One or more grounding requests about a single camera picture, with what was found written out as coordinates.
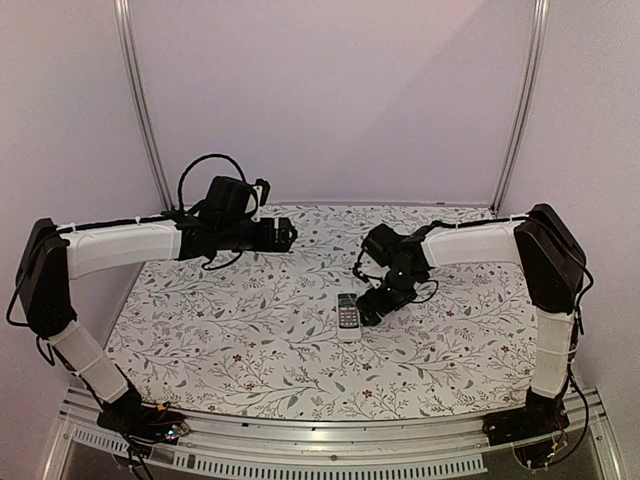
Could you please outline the white air conditioner remote control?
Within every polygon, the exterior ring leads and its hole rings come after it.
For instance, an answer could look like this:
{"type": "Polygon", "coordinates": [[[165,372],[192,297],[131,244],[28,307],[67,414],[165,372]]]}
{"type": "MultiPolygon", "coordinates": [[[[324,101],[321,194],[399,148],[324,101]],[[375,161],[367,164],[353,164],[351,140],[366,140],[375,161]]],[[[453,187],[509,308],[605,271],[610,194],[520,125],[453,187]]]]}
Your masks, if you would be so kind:
{"type": "Polygon", "coordinates": [[[361,339],[360,312],[355,293],[337,295],[337,337],[341,342],[357,342],[361,339]]]}

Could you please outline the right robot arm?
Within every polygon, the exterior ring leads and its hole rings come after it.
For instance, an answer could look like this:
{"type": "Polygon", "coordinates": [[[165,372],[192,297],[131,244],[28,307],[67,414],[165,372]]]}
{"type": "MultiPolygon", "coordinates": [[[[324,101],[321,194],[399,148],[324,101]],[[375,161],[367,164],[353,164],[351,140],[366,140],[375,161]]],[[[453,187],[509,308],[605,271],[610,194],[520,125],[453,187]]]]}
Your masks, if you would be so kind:
{"type": "Polygon", "coordinates": [[[436,268],[518,266],[537,317],[530,390],[539,398],[518,412],[517,427],[524,435],[537,436],[554,422],[556,409],[547,398],[559,396],[568,383],[577,337],[584,331],[580,304],[594,280],[584,250],[551,205],[540,203],[508,218],[457,224],[434,220],[407,235],[380,224],[367,234],[361,251],[387,270],[356,300],[364,326],[375,326],[416,302],[417,285],[429,282],[436,268]]]}

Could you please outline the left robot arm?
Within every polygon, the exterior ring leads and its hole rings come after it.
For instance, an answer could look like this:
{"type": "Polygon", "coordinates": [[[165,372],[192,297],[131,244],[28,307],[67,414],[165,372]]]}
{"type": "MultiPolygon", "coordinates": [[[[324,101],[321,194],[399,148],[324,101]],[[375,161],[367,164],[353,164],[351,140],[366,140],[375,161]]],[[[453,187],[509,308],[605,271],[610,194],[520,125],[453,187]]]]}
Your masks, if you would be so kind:
{"type": "Polygon", "coordinates": [[[215,271],[220,252],[286,253],[298,233],[285,217],[265,217],[270,184],[248,182],[244,172],[216,176],[205,197],[193,206],[147,217],[57,225],[37,220],[19,263],[15,287],[7,306],[20,306],[24,321],[38,341],[48,346],[48,363],[60,357],[94,392],[110,405],[111,419],[128,434],[148,426],[148,412],[131,397],[126,376],[78,321],[70,284],[88,275],[153,261],[204,259],[204,270],[215,271]]]}

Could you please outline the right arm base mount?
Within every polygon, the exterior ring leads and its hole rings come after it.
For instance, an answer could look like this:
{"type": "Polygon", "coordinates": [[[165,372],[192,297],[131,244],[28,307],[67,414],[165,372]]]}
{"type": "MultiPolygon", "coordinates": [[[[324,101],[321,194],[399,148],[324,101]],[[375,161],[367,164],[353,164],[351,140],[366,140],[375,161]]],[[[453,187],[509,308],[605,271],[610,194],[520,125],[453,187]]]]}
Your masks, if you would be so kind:
{"type": "Polygon", "coordinates": [[[513,450],[516,460],[529,470],[544,469],[567,445],[569,419],[560,397],[547,398],[528,392],[525,406],[483,418],[482,431],[490,446],[521,442],[513,450]]]}

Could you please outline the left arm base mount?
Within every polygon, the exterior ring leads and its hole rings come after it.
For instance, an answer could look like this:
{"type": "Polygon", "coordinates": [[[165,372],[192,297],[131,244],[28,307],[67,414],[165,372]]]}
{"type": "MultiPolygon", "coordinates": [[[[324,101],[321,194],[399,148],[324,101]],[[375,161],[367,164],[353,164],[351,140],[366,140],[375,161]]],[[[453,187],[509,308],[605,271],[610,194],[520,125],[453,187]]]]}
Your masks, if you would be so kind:
{"type": "Polygon", "coordinates": [[[101,412],[97,424],[136,441],[176,444],[190,433],[182,413],[171,410],[168,403],[145,405],[141,394],[132,384],[113,402],[98,400],[101,412]]]}

